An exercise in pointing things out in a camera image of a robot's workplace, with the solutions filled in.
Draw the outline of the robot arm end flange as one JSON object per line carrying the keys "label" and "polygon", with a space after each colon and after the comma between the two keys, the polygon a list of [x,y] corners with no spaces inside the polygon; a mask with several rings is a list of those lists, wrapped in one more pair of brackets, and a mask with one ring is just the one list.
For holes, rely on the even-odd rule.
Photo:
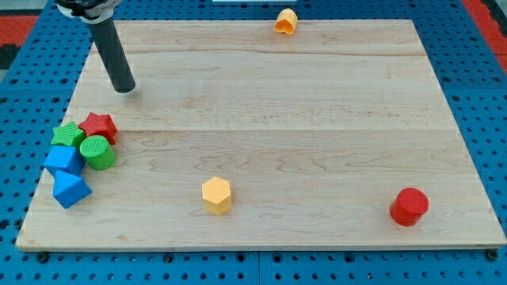
{"label": "robot arm end flange", "polygon": [[122,0],[55,0],[55,3],[64,16],[95,20],[102,15],[111,17]]}

